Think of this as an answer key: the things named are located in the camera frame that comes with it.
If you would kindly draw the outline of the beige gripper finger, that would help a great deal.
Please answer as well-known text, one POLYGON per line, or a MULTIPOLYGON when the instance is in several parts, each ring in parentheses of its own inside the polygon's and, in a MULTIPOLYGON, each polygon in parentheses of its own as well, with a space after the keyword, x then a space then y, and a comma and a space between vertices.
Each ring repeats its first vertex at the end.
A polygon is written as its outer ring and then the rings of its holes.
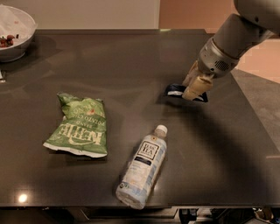
POLYGON ((184 86, 189 86, 193 83, 194 79, 198 76, 198 61, 195 61, 190 68, 189 72, 187 73, 185 79, 183 80, 182 84, 184 86))
POLYGON ((185 91, 182 97, 185 100, 192 101, 213 87, 211 76, 198 75, 195 77, 186 77, 183 81, 185 91))

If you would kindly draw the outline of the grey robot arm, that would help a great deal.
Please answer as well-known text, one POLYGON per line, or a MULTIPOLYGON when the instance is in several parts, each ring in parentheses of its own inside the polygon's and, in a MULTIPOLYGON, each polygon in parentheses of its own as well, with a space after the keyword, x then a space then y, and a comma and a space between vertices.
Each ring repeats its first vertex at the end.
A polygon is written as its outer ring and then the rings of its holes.
POLYGON ((237 12, 205 43, 183 81, 182 98, 192 101, 230 73, 242 55, 271 35, 280 34, 280 0, 234 0, 237 12))

